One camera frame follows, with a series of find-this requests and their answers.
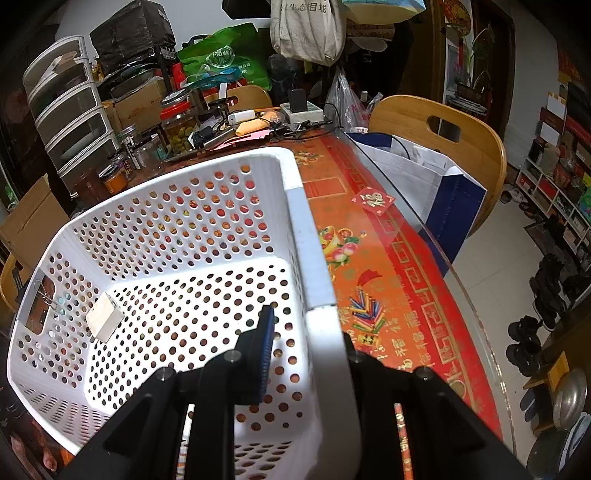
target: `logo on green bag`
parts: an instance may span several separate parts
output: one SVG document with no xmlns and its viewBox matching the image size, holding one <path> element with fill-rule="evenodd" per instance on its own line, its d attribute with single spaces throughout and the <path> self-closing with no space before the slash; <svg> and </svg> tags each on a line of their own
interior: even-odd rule
<svg viewBox="0 0 591 480">
<path fill-rule="evenodd" d="M 214 52 L 211 52 L 206 58 L 205 61 L 209 63 L 212 67 L 216 67 L 218 69 L 225 69 L 229 67 L 236 55 L 234 55 L 234 51 L 232 47 L 226 45 Z"/>
</svg>

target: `orange tablecloth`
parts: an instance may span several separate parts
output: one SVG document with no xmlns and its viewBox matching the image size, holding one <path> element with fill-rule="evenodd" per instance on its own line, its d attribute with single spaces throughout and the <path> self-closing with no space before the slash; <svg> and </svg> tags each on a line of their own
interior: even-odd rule
<svg viewBox="0 0 591 480">
<path fill-rule="evenodd" d="M 352 202 L 365 187 L 383 190 L 336 137 L 280 146 L 297 160 L 343 331 L 355 347 L 389 367 L 430 366 L 501 437 L 486 374 L 426 243 L 394 205 L 377 216 Z M 363 321 L 374 312 L 363 311 L 362 300 L 379 305 L 380 320 Z"/>
</svg>

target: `tile floor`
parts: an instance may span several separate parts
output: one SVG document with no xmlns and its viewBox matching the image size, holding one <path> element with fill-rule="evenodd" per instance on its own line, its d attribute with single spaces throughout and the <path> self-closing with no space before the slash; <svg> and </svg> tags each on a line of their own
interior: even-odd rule
<svg viewBox="0 0 591 480">
<path fill-rule="evenodd" d="M 508 325 L 526 314 L 537 317 L 528 282 L 538 269 L 542 253 L 524 230 L 531 223 L 516 202 L 498 202 L 485 223 L 462 246 L 453 263 L 500 366 L 513 418 L 517 457 L 523 464 L 535 441 L 531 424 L 525 422 L 524 413 L 519 409 L 524 394 L 522 387 L 527 379 L 509 363 L 505 349 L 514 343 L 507 334 Z M 548 332 L 541 328 L 538 336 L 544 343 Z"/>
</svg>

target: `green bag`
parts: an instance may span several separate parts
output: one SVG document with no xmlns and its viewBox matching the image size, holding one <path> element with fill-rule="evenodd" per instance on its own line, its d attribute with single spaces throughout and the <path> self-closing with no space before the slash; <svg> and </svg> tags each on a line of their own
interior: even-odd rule
<svg viewBox="0 0 591 480">
<path fill-rule="evenodd" d="M 178 52 L 183 70 L 192 81 L 238 67 L 249 85 L 271 89 L 261 42 L 252 23 L 218 30 Z"/>
</svg>

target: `laundry basket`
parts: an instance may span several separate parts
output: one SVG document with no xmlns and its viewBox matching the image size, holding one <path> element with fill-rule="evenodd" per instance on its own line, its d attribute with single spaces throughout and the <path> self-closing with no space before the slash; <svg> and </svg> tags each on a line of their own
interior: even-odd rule
<svg viewBox="0 0 591 480">
<path fill-rule="evenodd" d="M 50 307 L 40 284 L 55 289 Z M 107 343 L 85 321 L 104 291 L 125 315 Z M 335 303 L 292 153 L 231 155 L 148 181 L 65 225 L 21 303 L 8 378 L 77 453 L 154 370 L 202 367 L 271 304 L 267 394 L 260 406 L 236 407 L 236 475 L 353 478 L 359 426 Z"/>
</svg>

